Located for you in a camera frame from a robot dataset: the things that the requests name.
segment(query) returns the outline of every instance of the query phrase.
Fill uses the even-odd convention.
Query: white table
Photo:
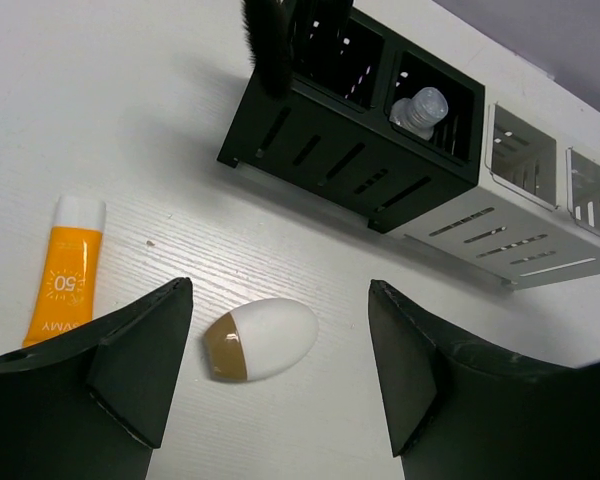
[[[600,150],[598,113],[437,5],[356,4]],[[600,358],[600,277],[507,294],[303,191],[216,163],[249,74],[238,0],[0,2],[0,354],[28,327],[58,195],[104,199],[96,315],[175,276],[195,286],[150,479],[402,478],[367,326],[371,278],[524,354]],[[266,381],[209,381],[201,333],[270,296],[319,315],[313,350]]]

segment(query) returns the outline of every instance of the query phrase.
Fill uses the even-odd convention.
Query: clear plastic bottle
[[[401,98],[391,107],[391,120],[396,125],[425,140],[433,135],[433,127],[449,112],[449,105],[440,90],[426,87],[413,98]]]

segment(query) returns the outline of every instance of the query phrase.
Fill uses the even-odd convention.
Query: black brush
[[[260,84],[269,97],[283,99],[293,81],[285,11],[278,0],[243,0],[242,13]]]

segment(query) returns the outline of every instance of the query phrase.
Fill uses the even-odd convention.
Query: sunscreen tube
[[[23,347],[93,319],[105,217],[106,206],[100,200],[68,195],[58,200],[38,300]]]

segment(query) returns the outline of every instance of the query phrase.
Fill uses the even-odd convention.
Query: white basket
[[[600,274],[600,156],[487,91],[478,186],[389,232],[514,288]]]

